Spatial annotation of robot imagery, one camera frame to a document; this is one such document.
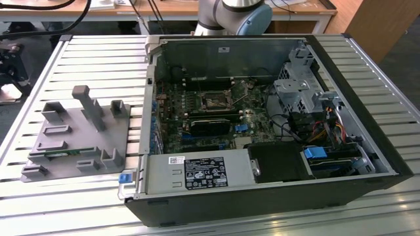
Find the power supply label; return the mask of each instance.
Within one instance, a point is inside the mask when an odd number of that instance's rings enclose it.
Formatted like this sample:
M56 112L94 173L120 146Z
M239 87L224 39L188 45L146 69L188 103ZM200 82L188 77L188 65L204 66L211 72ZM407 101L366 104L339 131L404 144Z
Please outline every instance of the power supply label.
M228 186L223 157L184 160L188 190Z

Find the blue connector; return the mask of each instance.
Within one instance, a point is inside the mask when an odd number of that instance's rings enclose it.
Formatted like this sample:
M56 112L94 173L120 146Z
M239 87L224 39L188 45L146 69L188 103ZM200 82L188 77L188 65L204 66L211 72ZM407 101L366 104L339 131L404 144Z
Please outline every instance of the blue connector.
M327 157L327 153L323 147L308 147L304 151L303 151L307 159L310 158L326 158Z
M131 183L132 182L132 174L120 174L119 183Z
M248 130L248 125L247 124L242 124L242 125L236 125L235 126L235 131L236 132L244 132Z

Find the floor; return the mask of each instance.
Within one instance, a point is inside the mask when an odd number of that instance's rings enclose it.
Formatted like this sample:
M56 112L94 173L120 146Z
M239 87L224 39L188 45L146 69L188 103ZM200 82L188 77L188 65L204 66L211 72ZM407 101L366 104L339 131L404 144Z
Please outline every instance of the floor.
M35 23L36 27L43 30L42 23ZM6 31L8 27L7 23L0 23L0 32ZM178 24L178 22L166 22L166 27L172 34L190 33L194 30L191 24ZM152 33L159 33L156 25L151 26ZM112 35L120 34L116 22L107 22L106 24L98 24L95 22L82 22L80 25L71 31L71 34L79 35ZM38 36L31 38L20 38L14 42L19 42L26 45L26 65L31 65L32 68L27 68L31 71L31 83L36 82L36 79L43 71L43 67L48 61L52 49L48 37ZM400 38L394 49L388 53L380 68L394 80L395 84L411 99L416 107L420 109L420 17L414 22L408 29L408 33ZM0 143L4 140L10 127L20 111L22 104L14 104L8 106L0 106Z

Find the table leg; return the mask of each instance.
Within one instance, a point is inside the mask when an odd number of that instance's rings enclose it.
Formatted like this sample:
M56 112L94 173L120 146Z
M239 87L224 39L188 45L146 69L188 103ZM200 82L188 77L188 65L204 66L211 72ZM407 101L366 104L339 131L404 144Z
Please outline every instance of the table leg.
M326 15L320 18L320 20L316 22L316 25L314 27L314 31L312 31L314 34L324 33L330 19L331 19L331 15Z
M150 33L148 33L150 19L147 17L144 17L143 20L144 20L144 24L142 22L139 22L140 33L142 33L142 35L150 35Z

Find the white label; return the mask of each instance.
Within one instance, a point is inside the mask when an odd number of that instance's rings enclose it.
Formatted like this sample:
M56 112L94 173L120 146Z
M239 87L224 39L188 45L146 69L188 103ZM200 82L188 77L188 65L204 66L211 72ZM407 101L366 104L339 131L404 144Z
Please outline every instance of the white label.
M184 156L171 156L170 157L170 165L171 164L184 164L186 157Z
M118 11L118 14L120 14L120 15L135 15L136 13L134 11Z
M228 53L231 51L231 48L219 48L219 53Z

